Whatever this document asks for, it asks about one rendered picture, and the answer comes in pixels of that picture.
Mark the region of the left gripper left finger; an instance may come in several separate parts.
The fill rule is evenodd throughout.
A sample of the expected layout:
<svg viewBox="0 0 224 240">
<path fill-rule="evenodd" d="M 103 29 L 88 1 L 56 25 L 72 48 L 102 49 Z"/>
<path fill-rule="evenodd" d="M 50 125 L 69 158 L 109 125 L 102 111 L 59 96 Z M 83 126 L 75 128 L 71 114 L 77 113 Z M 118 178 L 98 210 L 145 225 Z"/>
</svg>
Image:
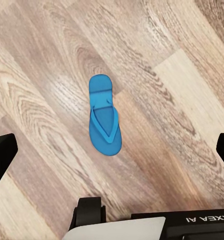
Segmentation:
<svg viewBox="0 0 224 240">
<path fill-rule="evenodd" d="M 18 153 L 16 137 L 13 133 L 0 136 L 0 180 Z"/>
</svg>

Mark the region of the sandal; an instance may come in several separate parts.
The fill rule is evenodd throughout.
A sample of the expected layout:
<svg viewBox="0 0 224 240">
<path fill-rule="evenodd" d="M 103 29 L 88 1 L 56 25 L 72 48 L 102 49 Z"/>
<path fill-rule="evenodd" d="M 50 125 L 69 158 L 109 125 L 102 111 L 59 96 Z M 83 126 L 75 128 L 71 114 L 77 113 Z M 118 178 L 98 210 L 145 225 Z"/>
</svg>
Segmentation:
<svg viewBox="0 0 224 240">
<path fill-rule="evenodd" d="M 115 156 L 122 147 L 118 111 L 113 105 L 112 81 L 106 74 L 89 80 L 89 135 L 94 147 L 104 155 Z"/>
</svg>

